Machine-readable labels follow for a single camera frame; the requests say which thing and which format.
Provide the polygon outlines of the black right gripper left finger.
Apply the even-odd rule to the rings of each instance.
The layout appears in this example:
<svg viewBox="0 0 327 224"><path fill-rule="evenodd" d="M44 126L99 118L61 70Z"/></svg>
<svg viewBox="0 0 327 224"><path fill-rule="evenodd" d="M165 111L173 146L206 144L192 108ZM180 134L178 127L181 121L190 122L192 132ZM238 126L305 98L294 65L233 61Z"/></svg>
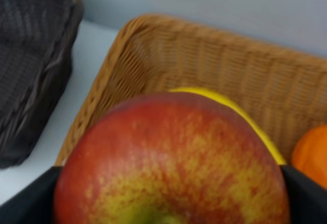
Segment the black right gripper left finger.
<svg viewBox="0 0 327 224"><path fill-rule="evenodd" d="M62 167L51 167L1 205L1 223L53 223L54 189Z"/></svg>

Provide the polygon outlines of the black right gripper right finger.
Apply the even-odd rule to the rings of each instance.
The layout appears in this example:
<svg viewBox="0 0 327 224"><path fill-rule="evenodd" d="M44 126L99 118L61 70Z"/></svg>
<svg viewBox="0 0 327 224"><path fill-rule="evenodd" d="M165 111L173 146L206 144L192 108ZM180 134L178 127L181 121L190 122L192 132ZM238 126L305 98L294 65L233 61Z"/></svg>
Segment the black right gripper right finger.
<svg viewBox="0 0 327 224"><path fill-rule="evenodd" d="M326 189L292 166L282 165L287 186L291 223L327 224Z"/></svg>

